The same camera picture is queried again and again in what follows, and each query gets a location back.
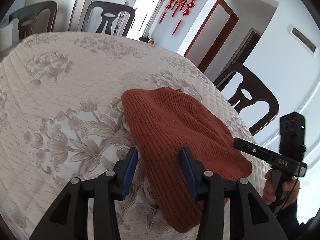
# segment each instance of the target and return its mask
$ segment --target quilted tablecloth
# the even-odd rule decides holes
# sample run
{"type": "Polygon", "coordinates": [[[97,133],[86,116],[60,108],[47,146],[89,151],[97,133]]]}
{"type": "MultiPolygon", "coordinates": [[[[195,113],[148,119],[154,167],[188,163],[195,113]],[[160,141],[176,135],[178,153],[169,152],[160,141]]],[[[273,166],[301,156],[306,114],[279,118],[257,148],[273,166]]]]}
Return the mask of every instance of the quilted tablecloth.
{"type": "MultiPolygon", "coordinates": [[[[254,142],[238,113],[188,59],[123,37],[45,33],[26,38],[0,63],[0,214],[28,239],[72,177],[92,179],[135,142],[121,103],[132,88],[181,89],[221,119],[234,137],[254,142]]],[[[262,194],[268,166],[250,155],[248,178],[262,194]]],[[[93,203],[89,239],[93,239],[93,203]]],[[[116,202],[122,239],[195,239],[164,221],[140,160],[130,194],[116,202]]],[[[225,234],[229,236],[229,205],[225,234]]]]}

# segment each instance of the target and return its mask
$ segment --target red knit garment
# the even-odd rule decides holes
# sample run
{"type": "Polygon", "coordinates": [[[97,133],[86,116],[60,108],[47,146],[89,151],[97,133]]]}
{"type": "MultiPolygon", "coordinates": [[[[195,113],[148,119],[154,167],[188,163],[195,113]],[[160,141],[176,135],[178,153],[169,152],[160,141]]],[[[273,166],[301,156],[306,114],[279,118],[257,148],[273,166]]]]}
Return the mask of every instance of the red knit garment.
{"type": "Polygon", "coordinates": [[[142,167],[167,223],[185,233],[200,223],[202,203],[188,193],[179,150],[189,147],[223,179],[251,174],[251,163],[234,149],[226,125],[181,90],[132,89],[122,95],[124,114],[137,144],[142,167]]]}

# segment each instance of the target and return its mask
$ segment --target wall vent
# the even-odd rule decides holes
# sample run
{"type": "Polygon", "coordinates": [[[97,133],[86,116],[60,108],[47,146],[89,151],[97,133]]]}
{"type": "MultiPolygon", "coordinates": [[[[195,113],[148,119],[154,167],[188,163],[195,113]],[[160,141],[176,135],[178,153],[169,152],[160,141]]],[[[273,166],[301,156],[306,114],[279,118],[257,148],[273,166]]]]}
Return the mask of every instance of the wall vent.
{"type": "Polygon", "coordinates": [[[298,41],[302,42],[305,48],[309,50],[309,52],[314,56],[316,53],[317,46],[313,44],[305,35],[303,35],[299,30],[295,27],[292,28],[291,35],[298,39],[298,41]]]}

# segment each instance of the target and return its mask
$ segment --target black cable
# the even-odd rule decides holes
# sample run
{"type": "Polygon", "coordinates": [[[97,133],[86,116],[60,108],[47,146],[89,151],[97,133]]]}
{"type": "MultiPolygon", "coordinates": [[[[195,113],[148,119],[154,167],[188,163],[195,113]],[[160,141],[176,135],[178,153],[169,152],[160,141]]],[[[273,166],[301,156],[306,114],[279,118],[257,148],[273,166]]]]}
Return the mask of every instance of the black cable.
{"type": "MultiPolygon", "coordinates": [[[[300,166],[299,166],[298,176],[300,175],[300,170],[301,170],[301,163],[300,163],[300,166]]],[[[290,195],[292,194],[294,188],[296,187],[296,185],[297,185],[297,183],[298,183],[298,179],[299,179],[299,177],[297,177],[296,182],[295,182],[293,188],[291,189],[290,193],[289,193],[289,194],[287,195],[287,197],[285,198],[285,200],[284,200],[284,202],[283,202],[280,210],[275,214],[275,216],[277,216],[277,215],[279,214],[279,212],[282,210],[282,208],[283,208],[283,207],[285,206],[285,204],[287,203],[290,195]]]]}

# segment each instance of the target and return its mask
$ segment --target hand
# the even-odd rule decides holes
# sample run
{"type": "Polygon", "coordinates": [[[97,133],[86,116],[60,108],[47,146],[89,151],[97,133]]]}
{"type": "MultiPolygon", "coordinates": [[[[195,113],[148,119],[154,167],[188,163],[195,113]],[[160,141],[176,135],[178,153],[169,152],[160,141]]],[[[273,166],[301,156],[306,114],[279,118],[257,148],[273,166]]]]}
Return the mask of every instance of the hand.
{"type": "MultiPolygon", "coordinates": [[[[266,181],[266,185],[264,186],[264,189],[263,189],[262,199],[267,205],[270,205],[271,203],[276,201],[276,195],[273,192],[273,186],[271,183],[271,171],[268,171],[266,173],[265,179],[267,179],[267,181],[266,181]]],[[[290,193],[290,191],[294,187],[295,183],[296,183],[295,179],[291,179],[289,181],[284,182],[282,184],[282,190],[290,193]]],[[[299,188],[300,188],[300,182],[298,180],[296,186],[292,190],[292,193],[290,194],[286,204],[284,205],[284,207],[282,209],[285,209],[287,206],[290,206],[291,204],[293,204],[296,201],[298,194],[299,194],[299,188]]]]}

